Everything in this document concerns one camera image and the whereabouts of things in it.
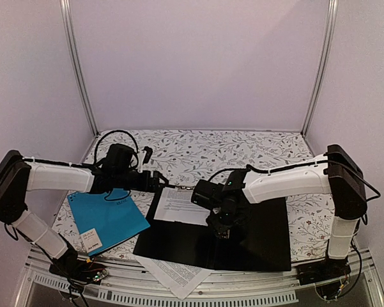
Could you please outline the printed paper sheet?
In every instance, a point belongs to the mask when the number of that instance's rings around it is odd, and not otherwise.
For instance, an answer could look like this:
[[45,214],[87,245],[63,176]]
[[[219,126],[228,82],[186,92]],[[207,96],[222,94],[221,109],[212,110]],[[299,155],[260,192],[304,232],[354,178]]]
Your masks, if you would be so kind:
[[143,256],[135,256],[135,259],[161,285],[168,288],[175,297],[181,300],[191,294],[213,272],[210,269],[155,260]]
[[191,202],[192,191],[164,188],[160,195],[154,219],[159,221],[179,222],[208,226],[208,209]]

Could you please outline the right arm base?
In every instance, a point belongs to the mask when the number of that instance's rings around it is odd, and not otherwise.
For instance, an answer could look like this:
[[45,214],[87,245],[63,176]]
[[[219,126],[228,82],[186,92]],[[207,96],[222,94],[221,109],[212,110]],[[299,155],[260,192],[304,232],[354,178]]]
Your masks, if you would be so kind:
[[331,301],[337,299],[349,284],[351,269],[348,258],[342,260],[325,258],[298,265],[296,271],[296,278],[300,285],[314,284],[318,296],[323,300]]

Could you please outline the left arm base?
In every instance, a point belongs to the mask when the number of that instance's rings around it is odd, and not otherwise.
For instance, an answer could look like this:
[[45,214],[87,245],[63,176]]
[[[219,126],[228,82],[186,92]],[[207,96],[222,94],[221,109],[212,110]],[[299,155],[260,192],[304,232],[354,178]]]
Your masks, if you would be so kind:
[[49,272],[69,280],[80,283],[81,285],[96,284],[109,275],[106,266],[92,261],[79,260],[78,252],[63,237],[61,237],[67,246],[67,250],[60,258],[51,260]]

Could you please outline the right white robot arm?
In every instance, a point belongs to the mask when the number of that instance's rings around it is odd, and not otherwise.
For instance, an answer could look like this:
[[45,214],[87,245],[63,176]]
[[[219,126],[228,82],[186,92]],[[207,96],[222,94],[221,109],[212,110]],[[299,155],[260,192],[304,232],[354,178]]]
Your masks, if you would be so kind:
[[318,274],[332,278],[342,269],[358,221],[367,212],[362,170],[339,146],[309,161],[268,170],[246,166],[234,169],[221,190],[210,197],[212,213],[208,224],[219,235],[245,221],[250,205],[303,194],[329,194],[334,203],[334,220],[326,258]]

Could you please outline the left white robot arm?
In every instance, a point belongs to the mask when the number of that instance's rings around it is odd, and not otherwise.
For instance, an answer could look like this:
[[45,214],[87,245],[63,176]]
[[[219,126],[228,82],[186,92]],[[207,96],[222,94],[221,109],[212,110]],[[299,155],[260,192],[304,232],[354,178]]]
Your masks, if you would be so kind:
[[29,209],[26,197],[35,191],[103,194],[113,189],[154,193],[169,181],[159,171],[144,170],[149,153],[139,157],[125,145],[113,144],[91,164],[24,157],[10,150],[0,162],[0,222],[10,225],[42,248],[69,278],[82,272],[74,248]]

